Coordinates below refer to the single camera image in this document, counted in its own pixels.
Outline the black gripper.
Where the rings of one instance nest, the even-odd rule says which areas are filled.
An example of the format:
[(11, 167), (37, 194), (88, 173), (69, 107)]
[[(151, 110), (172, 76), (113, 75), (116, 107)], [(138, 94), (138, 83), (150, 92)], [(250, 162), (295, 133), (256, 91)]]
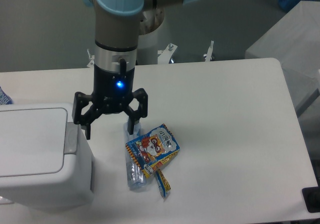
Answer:
[[(84, 94), (77, 91), (74, 94), (72, 118), (73, 123), (80, 125), (85, 131), (87, 140), (91, 139), (91, 124), (98, 119), (103, 112), (115, 114), (124, 111), (128, 116), (127, 131), (134, 133), (134, 126), (141, 118), (148, 116), (148, 94), (143, 88), (132, 92), (135, 69), (131, 69), (120, 75), (118, 72), (110, 72), (94, 66), (93, 92)], [(130, 103), (136, 99), (138, 107), (133, 110)]]

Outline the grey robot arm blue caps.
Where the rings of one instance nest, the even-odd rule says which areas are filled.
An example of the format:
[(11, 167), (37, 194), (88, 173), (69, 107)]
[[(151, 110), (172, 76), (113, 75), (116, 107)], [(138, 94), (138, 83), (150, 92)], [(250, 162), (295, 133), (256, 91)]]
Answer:
[(133, 90), (143, 12), (198, 0), (87, 0), (95, 11), (93, 91), (76, 92), (72, 118), (91, 137), (91, 125), (102, 115), (126, 113), (127, 130), (148, 115), (148, 94)]

